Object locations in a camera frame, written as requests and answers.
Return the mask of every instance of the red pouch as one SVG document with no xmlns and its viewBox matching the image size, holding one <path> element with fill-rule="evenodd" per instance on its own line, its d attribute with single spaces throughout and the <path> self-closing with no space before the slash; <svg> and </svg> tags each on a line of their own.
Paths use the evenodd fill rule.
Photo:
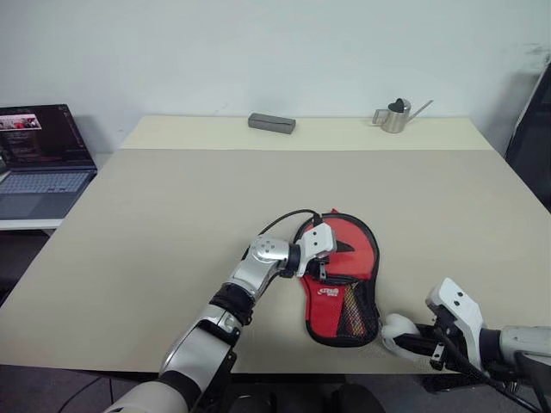
<svg viewBox="0 0 551 413">
<path fill-rule="evenodd" d="M 301 279 L 306 292 L 306 327 L 321 344 L 360 347 L 375 339 L 379 331 L 375 305 L 379 248 L 373 232 L 360 219 L 335 210 L 323 214 L 323 219 L 335 232 L 337 251 L 325 264 L 312 261 Z M 309 220 L 294 241 L 310 228 Z"/>
</svg>

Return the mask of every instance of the floor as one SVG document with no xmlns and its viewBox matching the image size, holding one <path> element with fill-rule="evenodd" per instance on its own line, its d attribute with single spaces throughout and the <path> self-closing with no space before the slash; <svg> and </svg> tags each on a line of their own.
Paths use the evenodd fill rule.
<svg viewBox="0 0 551 413">
<path fill-rule="evenodd" d="M 0 289 L 9 289 L 16 284 L 47 239 L 39 231 L 0 233 Z M 96 376 L 86 373 L 58 369 L 0 366 L 0 412 L 55 413 L 65 400 L 95 378 Z M 432 395 L 419 384 L 419 377 L 411 375 L 352 375 L 347 376 L 347 381 L 368 387 L 388 413 L 525 411 L 489 387 Z M 135 385 L 133 382 L 114 379 L 115 399 Z M 317 411 L 319 398 L 331 394 L 337 385 L 234 385 L 232 391 L 250 391 L 251 388 L 274 392 L 278 399 L 278 412 L 298 413 Z M 520 394 L 534 401 L 529 389 L 520 389 Z M 109 405 L 108 379 L 103 378 L 72 400 L 63 411 L 101 412 Z"/>
</svg>

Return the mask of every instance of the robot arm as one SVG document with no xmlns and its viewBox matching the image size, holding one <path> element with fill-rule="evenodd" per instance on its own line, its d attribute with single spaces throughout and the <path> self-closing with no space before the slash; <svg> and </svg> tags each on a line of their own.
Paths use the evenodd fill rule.
<svg viewBox="0 0 551 413">
<path fill-rule="evenodd" d="M 425 304 L 435 314 L 433 326 L 399 314 L 387 316 L 381 334 L 390 351 L 410 360 L 425 357 L 436 370 L 446 367 L 474 376 L 524 408 L 539 411 L 502 385 L 528 380 L 542 407 L 547 405 L 543 395 L 551 394 L 551 328 L 489 330 L 478 304 L 449 278 L 430 292 Z"/>
<path fill-rule="evenodd" d="M 157 381 L 134 387 L 105 413 L 192 410 L 203 393 L 227 380 L 237 359 L 233 347 L 270 282 L 278 275 L 302 276 L 312 259 L 336 248 L 333 231 L 325 223 L 305 232 L 297 244 L 259 235 L 201 315 L 174 342 Z"/>
</svg>

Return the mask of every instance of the black cable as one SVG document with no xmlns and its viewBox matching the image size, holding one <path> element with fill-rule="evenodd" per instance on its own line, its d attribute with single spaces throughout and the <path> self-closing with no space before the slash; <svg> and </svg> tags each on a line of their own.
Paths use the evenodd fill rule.
<svg viewBox="0 0 551 413">
<path fill-rule="evenodd" d="M 269 231 L 277 223 L 283 221 L 285 218 L 289 218 L 290 216 L 296 215 L 298 213 L 310 213 L 312 215 L 314 225 L 321 224 L 321 222 L 323 222 L 321 216 L 318 213 L 316 213 L 313 209 L 297 209 L 295 211 L 291 211 L 290 213 L 286 213 L 285 215 L 282 215 L 281 217 L 279 217 L 275 221 L 272 221 L 266 227 L 264 227 L 264 229 L 261 230 L 258 233 L 258 235 L 265 234 L 267 231 Z M 243 253 L 243 256 L 241 257 L 241 261 L 243 261 L 247 257 L 248 253 L 249 253 L 249 247 L 247 247 L 247 249 Z"/>
<path fill-rule="evenodd" d="M 115 397 L 113 396 L 113 380 L 109 379 L 109 396 L 111 398 L 111 404 L 115 402 Z"/>
<path fill-rule="evenodd" d="M 519 406 L 524 407 L 526 410 L 531 411 L 533 413 L 542 413 L 542 411 L 539 410 L 532 403 L 524 400 L 523 398 L 520 398 L 514 393 L 511 393 L 510 391 L 505 389 L 498 381 L 492 379 L 491 377 L 486 376 L 477 367 L 473 366 L 471 362 L 467 359 L 467 357 L 465 357 L 459 351 L 459 349 L 453 344 L 453 342 L 449 339 L 449 337 L 444 334 L 444 332 L 440 327 L 436 327 L 434 329 L 434 335 L 444 343 L 444 345 L 446 346 L 446 349 L 451 353 L 451 355 L 455 358 L 455 360 L 461 363 L 463 367 L 465 367 L 468 374 L 480 380 L 482 383 L 493 387 L 497 392 L 501 393 L 506 398 L 509 398 Z"/>
<path fill-rule="evenodd" d="M 93 379 L 87 385 L 82 387 L 79 391 L 77 391 L 75 394 L 73 394 L 71 397 L 69 397 L 67 400 L 65 400 L 65 403 L 63 403 L 63 405 L 59 408 L 58 413 L 61 413 L 65 409 L 65 407 L 67 407 L 67 404 L 69 404 L 76 396 L 78 396 L 80 393 L 85 391 L 88 387 L 90 387 L 94 383 L 97 383 L 101 379 L 102 379 L 101 377 L 98 377 L 97 379 Z"/>
</svg>

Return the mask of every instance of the beige table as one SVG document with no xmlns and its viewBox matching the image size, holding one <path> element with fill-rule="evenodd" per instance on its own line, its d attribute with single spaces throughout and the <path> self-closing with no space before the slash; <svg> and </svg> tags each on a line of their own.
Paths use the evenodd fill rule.
<svg viewBox="0 0 551 413">
<path fill-rule="evenodd" d="M 383 314 L 428 323 L 424 298 L 448 276 L 491 327 L 551 324 L 551 218 L 467 119 L 415 120 L 397 136 L 365 120 L 300 119 L 286 136 L 245 119 L 152 116 L 0 308 L 0 362 L 157 371 L 259 229 L 301 207 L 335 207 L 370 225 Z M 305 218 L 274 233 L 291 237 Z M 317 344 L 304 301 L 297 280 L 275 281 L 234 371 L 430 371 L 393 357 L 380 339 Z"/>
</svg>

